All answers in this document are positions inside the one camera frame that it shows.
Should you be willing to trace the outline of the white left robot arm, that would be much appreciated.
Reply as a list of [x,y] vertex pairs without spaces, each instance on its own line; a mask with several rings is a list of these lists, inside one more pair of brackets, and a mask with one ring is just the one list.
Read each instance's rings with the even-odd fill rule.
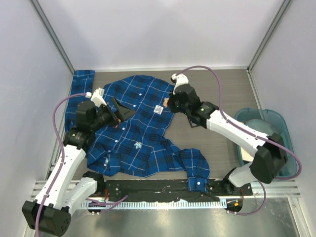
[[135,110],[122,105],[115,97],[111,101],[116,111],[112,111],[103,99],[91,98],[78,104],[75,126],[63,140],[59,140],[61,154],[56,166],[35,199],[23,204],[22,213],[37,237],[41,233],[63,236],[80,205],[91,195],[100,197],[104,193],[104,178],[95,172],[84,174],[71,191],[68,187],[95,141],[96,131],[105,126],[117,127],[136,114]]

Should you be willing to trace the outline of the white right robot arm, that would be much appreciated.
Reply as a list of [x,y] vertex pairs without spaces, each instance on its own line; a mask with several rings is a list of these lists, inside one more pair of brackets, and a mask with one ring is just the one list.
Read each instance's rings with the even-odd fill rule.
[[269,136],[253,130],[218,106],[202,102],[188,83],[169,93],[167,105],[173,113],[185,114],[194,124],[223,135],[253,157],[253,161],[232,169],[224,177],[223,189],[229,195],[236,194],[241,186],[250,182],[271,183],[288,161],[286,152],[280,148],[284,144],[280,135]]

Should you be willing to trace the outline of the blue plaid shirt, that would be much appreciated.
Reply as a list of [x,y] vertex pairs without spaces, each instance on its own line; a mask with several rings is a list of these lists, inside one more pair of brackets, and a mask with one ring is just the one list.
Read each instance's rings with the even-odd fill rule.
[[164,136],[173,113],[163,107],[163,101],[172,89],[168,82],[144,75],[105,85],[106,102],[115,97],[136,113],[117,128],[106,126],[95,133],[86,155],[87,167],[107,176],[185,171],[188,190],[205,192],[210,176],[206,158],[197,149],[179,149]]

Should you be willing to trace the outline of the orange leaf brooch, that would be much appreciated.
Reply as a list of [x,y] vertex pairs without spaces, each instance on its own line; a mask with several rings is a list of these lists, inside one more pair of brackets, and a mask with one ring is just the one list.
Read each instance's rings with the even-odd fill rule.
[[167,108],[167,107],[168,107],[168,103],[169,103],[169,98],[165,98],[165,99],[164,99],[164,102],[163,102],[163,106],[164,106],[165,108]]

